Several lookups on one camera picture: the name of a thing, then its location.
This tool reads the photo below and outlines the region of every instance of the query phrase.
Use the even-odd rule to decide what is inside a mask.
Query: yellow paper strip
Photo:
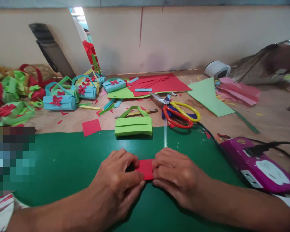
[[[83,109],[90,109],[90,110],[101,110],[101,107],[94,107],[94,106],[80,106]]]

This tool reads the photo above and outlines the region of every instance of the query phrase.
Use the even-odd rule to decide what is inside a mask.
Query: tape roll
[[[220,61],[213,61],[212,63],[209,63],[204,69],[204,73],[209,77],[214,77],[214,79],[228,77],[230,72],[231,67]]]

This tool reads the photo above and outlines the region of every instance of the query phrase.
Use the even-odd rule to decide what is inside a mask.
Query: right hand
[[[202,199],[212,183],[188,156],[163,148],[152,162],[153,185],[169,192],[185,209],[201,213]]]

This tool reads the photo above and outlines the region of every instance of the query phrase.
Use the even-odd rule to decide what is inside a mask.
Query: sleeve
[[[15,210],[28,206],[18,201],[12,193],[0,196],[0,232],[6,231]]]

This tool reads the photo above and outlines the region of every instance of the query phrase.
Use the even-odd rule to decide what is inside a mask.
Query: purple device
[[[278,166],[267,155],[250,156],[244,148],[254,144],[247,138],[236,137],[220,144],[235,167],[244,175],[252,187],[269,193],[290,191],[290,174]]]

